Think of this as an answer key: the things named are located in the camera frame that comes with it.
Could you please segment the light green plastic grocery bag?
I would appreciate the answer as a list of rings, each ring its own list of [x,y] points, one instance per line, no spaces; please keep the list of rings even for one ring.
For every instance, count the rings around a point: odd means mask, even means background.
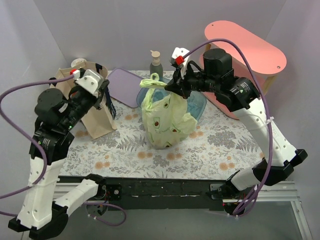
[[[140,82],[140,87],[148,89],[141,103],[142,121],[147,138],[156,149],[169,148],[185,140],[198,123],[187,111],[188,102],[182,96],[169,92],[154,101],[155,95],[166,86],[157,73]]]

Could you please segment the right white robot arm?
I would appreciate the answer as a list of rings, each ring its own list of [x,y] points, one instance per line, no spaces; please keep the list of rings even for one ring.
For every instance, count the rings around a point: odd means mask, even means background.
[[[235,75],[230,54],[221,48],[210,49],[203,54],[203,63],[204,68],[200,68],[188,58],[172,55],[175,71],[165,90],[184,99],[192,91],[214,93],[217,101],[247,128],[264,154],[261,162],[237,171],[212,190],[212,197],[237,199],[255,185],[273,186],[287,179],[307,158],[307,152],[290,144],[275,122],[266,116],[266,107],[257,87],[250,79]]]

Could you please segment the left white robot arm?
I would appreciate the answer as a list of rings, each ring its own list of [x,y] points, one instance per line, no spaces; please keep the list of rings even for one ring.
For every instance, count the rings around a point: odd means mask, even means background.
[[[60,170],[74,140],[71,129],[91,108],[99,108],[109,85],[104,80],[94,96],[76,85],[69,98],[57,88],[44,90],[37,98],[35,131],[29,149],[30,188],[19,214],[8,227],[16,232],[29,232],[32,240],[48,240],[66,227],[69,216],[90,198],[106,196],[103,177],[91,174],[80,185],[54,200]]]

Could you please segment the blue transparent plastic tray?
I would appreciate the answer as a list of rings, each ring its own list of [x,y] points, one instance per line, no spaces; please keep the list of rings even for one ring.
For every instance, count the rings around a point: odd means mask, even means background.
[[[202,116],[207,100],[201,94],[192,92],[184,99],[176,93],[167,91],[167,79],[142,79],[141,90],[137,96],[138,106],[148,120],[187,121],[194,118],[196,121]]]

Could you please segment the beige canvas tote bag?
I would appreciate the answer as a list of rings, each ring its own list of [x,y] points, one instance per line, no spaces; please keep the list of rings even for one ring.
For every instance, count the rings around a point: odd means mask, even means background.
[[[62,79],[65,77],[68,77],[70,75],[70,72],[73,69],[89,69],[96,71],[99,73],[102,77],[106,78],[108,76],[108,69],[95,62],[90,61],[81,61],[74,67],[69,68],[60,68],[57,73],[55,74],[56,79]],[[108,133],[111,133],[117,129],[116,123],[114,121],[114,118],[112,117],[112,114],[107,107],[107,103],[109,101],[104,96],[102,98],[101,102],[101,109],[98,110],[95,107],[92,107],[88,113],[81,119],[83,125],[85,126],[88,134],[93,138],[97,139],[99,137],[102,137]]]

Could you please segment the grey soap pump bottle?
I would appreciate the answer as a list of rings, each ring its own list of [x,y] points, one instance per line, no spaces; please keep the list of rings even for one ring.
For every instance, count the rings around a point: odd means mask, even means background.
[[[163,78],[163,66],[160,61],[161,54],[159,51],[151,50],[150,52],[151,52],[152,61],[149,66],[149,72],[150,74],[157,73],[159,78],[161,79]]]

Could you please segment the purple plastic lid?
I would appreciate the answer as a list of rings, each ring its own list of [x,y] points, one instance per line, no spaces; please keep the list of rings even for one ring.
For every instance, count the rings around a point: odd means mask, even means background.
[[[137,75],[120,67],[115,68],[107,77],[110,96],[130,108],[140,107],[143,100],[142,93],[147,91],[146,88],[140,87],[140,83],[146,78],[149,78],[147,73]]]

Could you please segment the pink three-tier shelf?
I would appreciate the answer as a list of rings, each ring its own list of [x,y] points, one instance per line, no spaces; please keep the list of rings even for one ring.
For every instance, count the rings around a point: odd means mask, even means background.
[[[205,27],[204,35],[208,40],[227,39],[235,43],[247,59],[264,95],[267,94],[277,75],[284,70],[287,65],[286,56],[280,49],[234,22],[227,20],[211,22]],[[224,49],[232,56],[232,66],[235,75],[238,77],[246,77],[254,82],[245,62],[233,46],[226,42],[219,41],[207,44],[205,51],[211,48]],[[213,93],[205,92],[203,94],[228,117],[238,120],[226,106],[217,101]]]

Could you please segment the floral table mat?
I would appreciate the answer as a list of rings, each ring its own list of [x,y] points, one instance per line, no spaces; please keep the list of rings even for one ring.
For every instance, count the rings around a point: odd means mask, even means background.
[[[117,130],[92,139],[78,124],[60,171],[62,176],[225,180],[257,164],[263,153],[244,125],[208,102],[194,131],[180,144],[153,148],[144,130],[140,108],[117,100]]]

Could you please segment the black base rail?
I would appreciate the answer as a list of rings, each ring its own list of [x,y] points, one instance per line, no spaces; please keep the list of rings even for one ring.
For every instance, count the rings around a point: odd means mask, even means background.
[[[106,177],[106,196],[101,200],[124,210],[223,211],[223,201],[236,202],[249,193],[246,189],[235,196],[214,198],[212,191],[223,183],[223,180]]]

